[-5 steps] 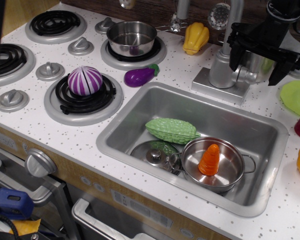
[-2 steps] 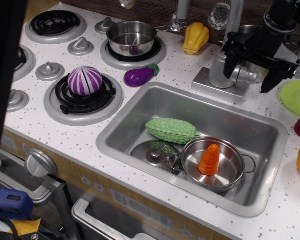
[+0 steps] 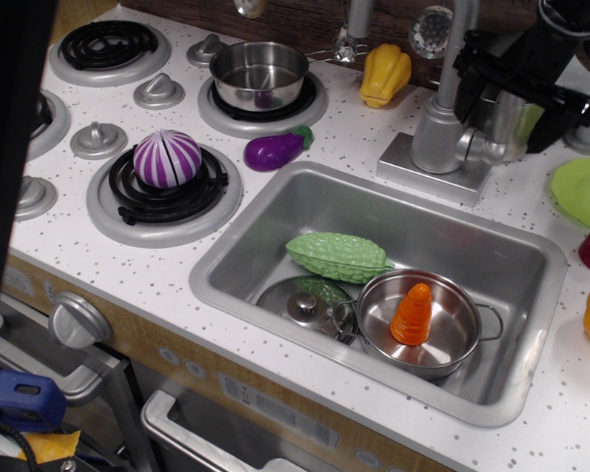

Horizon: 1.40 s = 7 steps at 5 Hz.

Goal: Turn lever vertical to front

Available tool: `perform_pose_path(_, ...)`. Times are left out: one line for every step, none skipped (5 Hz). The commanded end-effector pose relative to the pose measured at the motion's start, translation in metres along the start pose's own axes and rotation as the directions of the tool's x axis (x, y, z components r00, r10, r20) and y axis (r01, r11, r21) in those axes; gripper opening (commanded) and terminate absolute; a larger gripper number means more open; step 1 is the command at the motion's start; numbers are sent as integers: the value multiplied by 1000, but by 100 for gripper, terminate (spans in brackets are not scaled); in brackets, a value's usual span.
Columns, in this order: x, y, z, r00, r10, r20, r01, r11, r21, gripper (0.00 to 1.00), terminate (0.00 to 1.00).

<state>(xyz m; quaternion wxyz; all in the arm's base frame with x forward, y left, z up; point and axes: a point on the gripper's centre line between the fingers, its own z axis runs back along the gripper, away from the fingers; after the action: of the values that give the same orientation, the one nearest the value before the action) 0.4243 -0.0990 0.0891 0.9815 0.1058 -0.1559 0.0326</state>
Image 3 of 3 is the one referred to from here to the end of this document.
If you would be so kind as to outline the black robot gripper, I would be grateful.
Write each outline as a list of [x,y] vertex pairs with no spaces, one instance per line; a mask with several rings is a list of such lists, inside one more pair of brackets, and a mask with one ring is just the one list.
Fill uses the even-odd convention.
[[542,20],[520,33],[472,29],[453,67],[460,82],[454,114],[465,123],[486,87],[545,109],[527,140],[540,153],[568,130],[590,125],[590,72],[575,56],[590,40],[590,23],[552,26]]

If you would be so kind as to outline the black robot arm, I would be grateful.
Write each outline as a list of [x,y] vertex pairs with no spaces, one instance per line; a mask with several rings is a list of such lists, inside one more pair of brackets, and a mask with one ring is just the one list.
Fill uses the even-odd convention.
[[590,72],[575,56],[590,42],[590,1],[540,1],[534,25],[518,34],[471,29],[453,67],[454,103],[465,122],[487,86],[544,109],[527,150],[545,150],[573,128],[590,125]]

